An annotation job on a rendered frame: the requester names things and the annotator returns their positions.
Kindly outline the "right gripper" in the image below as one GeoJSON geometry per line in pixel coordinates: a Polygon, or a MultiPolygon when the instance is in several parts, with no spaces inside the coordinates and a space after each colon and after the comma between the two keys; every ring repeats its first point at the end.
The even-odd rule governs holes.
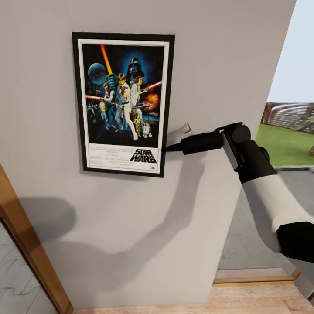
{"type": "Polygon", "coordinates": [[[162,148],[162,152],[183,151],[184,155],[208,151],[208,139],[206,133],[195,134],[181,139],[180,143],[162,148]]]}

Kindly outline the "poster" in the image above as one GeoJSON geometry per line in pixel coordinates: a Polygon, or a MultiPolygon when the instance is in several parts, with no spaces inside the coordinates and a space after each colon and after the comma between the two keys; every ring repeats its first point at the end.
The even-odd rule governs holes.
{"type": "Polygon", "coordinates": [[[164,177],[175,35],[72,32],[84,171],[164,177]]]}

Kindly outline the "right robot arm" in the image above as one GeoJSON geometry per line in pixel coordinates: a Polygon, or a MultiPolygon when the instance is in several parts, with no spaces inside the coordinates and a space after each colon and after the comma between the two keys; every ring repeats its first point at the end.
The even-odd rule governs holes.
{"type": "Polygon", "coordinates": [[[189,123],[180,143],[162,152],[183,151],[184,155],[213,149],[225,150],[238,172],[260,238],[274,252],[281,252],[314,285],[314,218],[287,189],[269,164],[265,148],[251,140],[242,122],[213,132],[195,134],[189,123]]]}

